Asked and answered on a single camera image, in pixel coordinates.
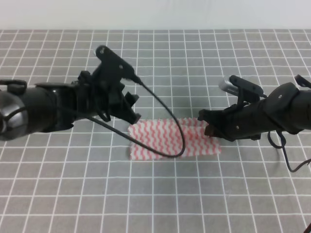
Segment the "wavy pattern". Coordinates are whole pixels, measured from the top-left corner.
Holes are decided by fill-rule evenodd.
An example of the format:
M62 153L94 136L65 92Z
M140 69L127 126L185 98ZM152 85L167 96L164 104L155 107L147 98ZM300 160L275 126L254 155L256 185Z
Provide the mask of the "wavy pattern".
M186 150L182 157L221 152L217 138L204 135L207 126L205 121L198 121L196 118L183 118L179 119L179 122L186 140ZM173 119L141 120L137 124L131 125L128 131L133 138L164 153L177 154L182 148L180 133ZM163 158L136 144L132 144L130 150L132 160Z

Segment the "white wall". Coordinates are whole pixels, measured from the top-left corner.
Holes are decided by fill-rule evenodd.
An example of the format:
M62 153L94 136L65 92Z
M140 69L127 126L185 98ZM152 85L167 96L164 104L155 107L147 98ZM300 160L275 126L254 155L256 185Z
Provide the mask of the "white wall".
M311 1L0 0L0 28L311 28Z

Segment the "gray grid surface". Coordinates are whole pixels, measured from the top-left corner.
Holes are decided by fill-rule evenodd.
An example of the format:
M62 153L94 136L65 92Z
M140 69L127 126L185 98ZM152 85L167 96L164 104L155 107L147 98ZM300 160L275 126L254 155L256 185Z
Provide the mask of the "gray grid surface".
M295 83L295 74L310 79L310 39L311 30L0 31L0 77L71 82L95 69L92 50L107 44L177 117L196 117L236 102L218 89L223 76L266 94ZM140 95L143 118L168 117L141 87L125 84ZM309 132L285 136L292 166L310 157ZM310 168L289 173L266 134L175 161L131 162L128 145L86 120L2 142L0 233L298 233L311 221Z

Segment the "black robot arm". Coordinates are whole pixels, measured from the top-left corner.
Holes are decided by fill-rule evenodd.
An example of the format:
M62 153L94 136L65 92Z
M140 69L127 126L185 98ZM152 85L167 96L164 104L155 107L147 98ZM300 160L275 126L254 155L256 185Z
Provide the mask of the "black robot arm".
M311 88L311 83L300 75L295 79L300 86ZM291 169L285 151L286 139L282 134L284 131L298 134L302 130L311 130L311 90L299 90L293 83L285 83L267 97L260 86L237 76L220 83L220 88L238 96L238 103L220 111L201 110L198 119L209 123L205 135L228 141L259 140L261 133L268 132L270 144L283 149L291 172L311 162L311 159L306 160ZM280 136L281 146L271 139L270 131L274 130Z
M81 71L71 84L37 83L35 88L27 88L25 81L0 80L0 85L7 86L6 91L0 91L0 140L13 140L35 132L67 130L76 120L86 118L153 153L169 158L181 156L186 148L185 137L177 118L166 104L141 81L131 65L108 47L99 46L96 56L101 61L96 70L92 74ZM105 123L111 120L111 116L130 124L135 124L140 118L140 114L132 109L138 95L129 92L123 95L125 86L121 79L144 87L168 111L179 128L183 143L178 154L157 151Z

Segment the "black cable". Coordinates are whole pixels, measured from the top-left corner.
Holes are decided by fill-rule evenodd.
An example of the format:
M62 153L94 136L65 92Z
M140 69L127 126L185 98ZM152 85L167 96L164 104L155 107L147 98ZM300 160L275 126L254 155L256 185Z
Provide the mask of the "black cable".
M157 151L157 150L155 150L155 149L153 149L153 148L151 148L151 147L149 147L149 146L147 146L147 145L145 145L145 144L143 144L143 143L137 141L136 139L134 139L134 138L132 138L132 137L130 137L130 136L128 136L128 135L122 133L121 131L119 131L119 130L113 128L112 126L110 126L110 125L108 125L108 124L106 124L106 123L104 123L104 122L101 122L100 120L98 120L98 119L96 119L96 118L94 118L94 117L91 117L91 116L89 116L89 115L87 115L87 114L84 114L84 113L81 113L81 112L77 112L77 111L74 111L74 110L69 109L69 108L59 107L59 106L56 106L55 108L58 109L58 110L64 111L64 112L68 112L68 113L70 113L70 114L72 114L72 115L75 115L75 116L78 116L78 117L83 117L83 118L86 118L86 119L88 119L88 120L90 120L90 121L93 121L93 122L95 122L95 123L97 123L97 124L99 124L99 125L101 125L101 126L107 128L107 129L109 129L109 130L115 132L116 134L118 134L118 135L120 135L120 136L126 138L127 140L129 140L129 141L131 141L131 142L133 142L133 143L135 143L135 144L138 144L139 146L141 146L141 147L143 147L143 148L145 148L145 149L147 149L147 150L149 150L149 151L151 151L151 152L153 152L153 153L155 153L155 154L159 154L159 155L161 155L161 156L163 156L163 157L167 157L167 158L176 158L176 157L181 156L181 155L184 153L185 149L186 149L186 140L185 140L185 136L184 136L184 133L183 133L183 131L182 131L182 128L181 128L181 126L180 126L180 124L179 124L178 119L174 116L174 114L171 112L171 110L168 108L168 106L167 106L158 96L156 96L155 93L153 93L152 90L150 90L142 81L140 81L140 79L139 79L139 81L136 82L136 83L138 83L138 84L140 84L141 86L143 86L151 95L153 95L154 98L156 98L156 100L159 101L160 104L169 112L169 114L172 116L172 118L174 119L175 123L177 124L177 126L178 126L178 128L179 128L179 131L180 131L180 134L181 134L182 142L183 142L182 149L181 149L181 151L180 151L178 154L169 155L169 154L165 154L165 153L162 153L162 152L160 152L160 151ZM98 103L97 103L96 100L94 100L94 101L95 101L95 108L96 108L96 110L97 110L97 112L98 112L98 110L99 110ZM4 120L5 120L5 121L8 121L8 120L9 120L10 118L12 118L15 114L20 113L20 112L25 111L25 110L27 110L26 107L22 107L22 108L19 108L19 109L17 109L17 110L14 110L12 113L10 113L8 116L6 116L6 117L4 118ZM107 120L107 118L106 118L105 116L103 116L102 113L99 114L99 117L100 117L102 120L104 120L104 121Z
M157 151L157 150L155 150L155 149L153 149L153 148L151 148L151 147L149 147L149 146L147 146L147 145L145 145L145 144L143 144L143 143L137 141L136 139L132 138L131 136L128 136L127 134L122 133L121 131L119 131L119 130L113 128L112 126L110 126L110 125L108 125L108 124L106 124L106 123L104 123L104 122L102 122L102 121L100 121L100 120L98 120L98 119L96 119L96 118L94 118L94 117L91 117L91 116L89 116L89 115L87 115L87 114L80 113L80 112L76 112L76 111L74 111L74 110L71 110L71 109L68 109L68 108L63 108L63 107L56 107L56 108L59 109L59 110L61 110L61 111L68 112L68 113L70 113L70 114L73 114L73 115L76 115L76 116L79 116L79 117L83 117L83 118L86 118L86 119L88 119L88 120L90 120L90 121L93 121L93 122L95 122L95 123L97 123L97 124L99 124L99 125L101 125L101 126L107 128L107 129L111 130L112 132L115 132L116 134L118 134L118 135L120 135L120 136L126 138L127 140L129 140L129 141L131 141L131 142L133 142L133 143L135 143L135 144L138 144L139 146L141 146L141 147L143 147L143 148L145 148L145 149L147 149L147 150L150 150L150 151L153 152L153 153L162 155L163 157L167 157L167 158L176 158L176 157L179 157L179 156L181 156L181 155L184 153L185 148L186 148L186 143L185 143L185 138L184 138L183 133L182 133L182 139L183 139L183 147L182 147L182 150L181 150L178 154L169 155L169 154L164 154L164 153L162 153L162 152L159 152L159 151Z
M291 166L290 166L290 163L288 161L288 157L287 157L287 153L286 153L286 150L285 150L285 145L286 145L286 139L284 137L284 135L282 134L281 131L276 131L277 135L280 137L281 139L281 145L282 146L278 146L277 144L275 144L271 138L271 132L268 132L268 141L270 142L271 146L273 146L274 148L276 149L282 149L283 150L283 153L284 153L284 158L285 158L285 162L286 162L286 166L288 168L288 170L290 172L296 172L298 171L304 164L307 164L309 165L309 163L311 163L311 159L308 159L304 162L302 162L301 164L299 164L295 169L292 169Z
M174 119L175 123L176 123L177 126L178 126L178 129L179 129L179 132L180 132L180 135L181 135L181 139L182 139L182 142L183 142L182 149L181 149L181 151L180 151L178 154L169 155L169 154L162 153L162 152L160 152L160 151L157 151L157 150L155 150L155 149L153 149L153 148L151 148L151 147L149 147L149 146L147 146L147 145L145 145L145 144L143 144L143 143L137 141L136 139L134 139L134 138L132 138L132 137L130 137L130 136L128 136L128 135L122 133L121 131L119 131L119 130L117 130L117 129L115 129L115 128L113 128L113 127L111 127L111 126L109 126L109 125L107 125L107 124L105 124L105 123L103 123L103 122L101 122L101 121L95 119L95 118L93 118L93 117L89 117L89 116L87 116L87 115L84 115L84 116L83 116L81 113L76 112L76 111L73 111L73 110L71 110L71 109L62 108L62 110L63 110L63 111L68 111L68 110L70 110L70 111L71 111L71 114L75 114L76 116L81 116L81 117L86 118L86 119L89 119L90 121L93 121L93 122L95 122L95 123L97 123L97 124L100 124L101 126L104 126L105 128L107 128L107 129L109 129L109 130L115 132L116 134L118 134L118 135L120 135L120 136L126 138L127 140L129 140L129 141L131 141L131 142L133 142L133 143L138 144L139 146L141 146L141 147L143 147L143 148L145 148L145 149L147 149L147 150L149 150L149 151L151 151L151 152L153 152L153 153L155 153L155 154L159 154L159 155L161 155L161 156L163 156L163 157L167 157L167 158L176 158L176 157L181 156L181 155L184 153L185 149L186 149L186 140L185 140L185 136L184 136L184 133L183 133L183 131L182 131L182 128L181 128L181 126L180 126L180 124L179 124L178 119L174 116L174 114L171 112L171 110L168 108L168 106L167 106L157 95L155 95L155 93L153 93L153 91L150 90L150 88L148 88L148 87L141 81L141 79L140 79L138 76L136 76L136 75L135 75L135 76L132 76L131 80L132 80L133 82L135 82L135 83L141 85L142 87L144 87L157 101L159 101L159 103L166 109L166 111L168 111L168 113L169 113L169 114L171 115L171 117ZM88 82L90 82L91 85L94 85L94 84L95 84L92 80L88 80ZM96 100L95 100L95 108L97 109L97 113L98 113L99 117L100 117L103 121L106 121L105 118L102 117L103 114L99 111L98 103L97 103Z

